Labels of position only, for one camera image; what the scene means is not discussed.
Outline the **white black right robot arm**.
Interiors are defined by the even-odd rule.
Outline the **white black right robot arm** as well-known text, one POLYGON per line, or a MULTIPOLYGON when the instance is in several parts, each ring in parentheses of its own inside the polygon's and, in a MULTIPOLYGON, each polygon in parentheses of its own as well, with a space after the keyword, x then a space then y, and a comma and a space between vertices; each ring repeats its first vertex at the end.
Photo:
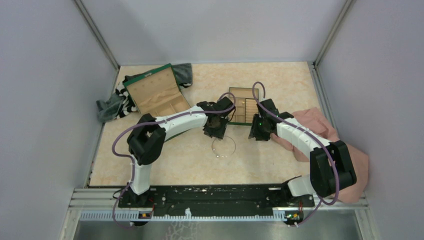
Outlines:
POLYGON ((309 160, 310 173, 284 183, 281 199, 295 206, 303 195, 327 197, 357 183, 348 146, 341 140, 330 141, 300 124, 288 112, 278 112, 272 99, 256 104, 249 138, 268 141, 271 134, 288 141, 309 160))

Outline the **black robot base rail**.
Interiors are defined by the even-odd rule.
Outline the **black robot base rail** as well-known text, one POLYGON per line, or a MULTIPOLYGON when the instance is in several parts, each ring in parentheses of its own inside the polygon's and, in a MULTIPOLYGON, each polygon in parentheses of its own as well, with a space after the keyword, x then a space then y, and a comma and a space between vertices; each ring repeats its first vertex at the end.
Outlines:
POLYGON ((314 207, 312 195, 292 196, 279 184, 152 185, 137 195, 123 192, 120 208, 153 208, 155 217, 262 217, 274 208, 314 207))

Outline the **green compartment jewelry tray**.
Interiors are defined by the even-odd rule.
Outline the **green compartment jewelry tray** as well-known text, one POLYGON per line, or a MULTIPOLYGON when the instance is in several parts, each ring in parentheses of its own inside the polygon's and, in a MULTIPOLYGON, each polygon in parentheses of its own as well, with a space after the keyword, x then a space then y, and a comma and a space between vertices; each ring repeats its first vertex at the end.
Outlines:
POLYGON ((236 101, 235 113, 232 115, 230 124, 251 126, 254 115, 259 113, 252 88, 229 87, 228 91, 235 96, 236 101))

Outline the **green jewelry box with lid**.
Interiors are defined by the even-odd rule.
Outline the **green jewelry box with lid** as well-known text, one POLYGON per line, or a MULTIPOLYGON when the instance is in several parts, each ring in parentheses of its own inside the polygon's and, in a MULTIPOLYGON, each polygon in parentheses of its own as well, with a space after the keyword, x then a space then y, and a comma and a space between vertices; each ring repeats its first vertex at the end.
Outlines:
POLYGON ((145 73, 126 75, 123 86, 142 115, 150 114, 157 118, 191 108, 170 63, 145 73))

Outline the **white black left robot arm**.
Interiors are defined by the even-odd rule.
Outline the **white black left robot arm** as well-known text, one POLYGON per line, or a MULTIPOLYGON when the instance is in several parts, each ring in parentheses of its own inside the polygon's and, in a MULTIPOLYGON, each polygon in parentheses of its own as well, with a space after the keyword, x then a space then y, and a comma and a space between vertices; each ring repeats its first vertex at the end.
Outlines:
POLYGON ((166 141, 196 128, 202 128, 210 138, 221 140, 230 120, 228 115, 235 108, 235 103, 223 96, 217 102, 202 101, 171 115, 144 114, 126 140, 132 164, 131 178, 119 199, 119 207, 144 207, 151 201, 148 192, 151 169, 166 141))

